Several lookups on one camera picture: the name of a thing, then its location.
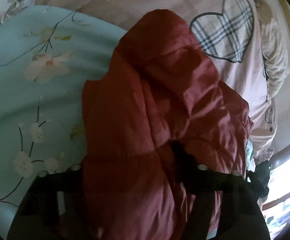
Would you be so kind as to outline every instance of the plaid pattern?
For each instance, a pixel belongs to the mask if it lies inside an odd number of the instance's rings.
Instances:
[[[242,62],[253,28],[253,11],[247,0],[223,0],[222,14],[204,13],[190,24],[206,54],[230,62]]]

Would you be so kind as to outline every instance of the red jacket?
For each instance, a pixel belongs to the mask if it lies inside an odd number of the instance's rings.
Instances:
[[[87,81],[82,99],[84,195],[101,239],[180,238],[195,197],[175,182],[169,140],[214,171],[245,175],[248,103],[219,81],[186,22],[171,11],[149,12],[130,29],[108,73]]]

